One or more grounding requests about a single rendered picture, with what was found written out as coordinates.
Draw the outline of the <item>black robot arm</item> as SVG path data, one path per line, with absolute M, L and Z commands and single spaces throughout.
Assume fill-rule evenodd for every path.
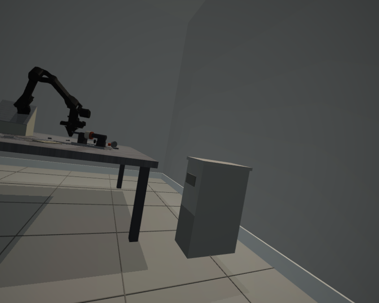
M 46 75 L 48 78 L 43 77 L 44 75 Z M 67 108 L 70 109 L 69 115 L 78 116 L 79 114 L 80 117 L 90 118 L 91 111 L 89 109 L 83 109 L 79 101 L 68 93 L 60 81 L 58 81 L 56 76 L 51 75 L 48 71 L 36 66 L 28 73 L 28 78 L 29 81 L 23 95 L 14 103 L 14 106 L 17 107 L 18 114 L 29 115 L 31 111 L 29 104 L 33 101 L 34 98 L 32 96 L 32 93 L 37 82 L 39 81 L 51 84 L 59 92 L 59 94 L 64 99 Z

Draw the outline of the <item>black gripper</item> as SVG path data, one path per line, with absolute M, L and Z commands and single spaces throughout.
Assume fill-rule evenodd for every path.
M 74 133 L 72 133 L 73 131 L 75 131 L 78 128 L 83 128 L 83 127 L 78 126 L 74 122 L 74 120 L 78 120 L 79 119 L 78 116 L 76 116 L 76 115 L 69 115 L 68 118 L 69 118 L 68 121 L 61 121 L 60 125 L 65 125 L 69 136 L 72 137 L 73 134 L 74 134 Z

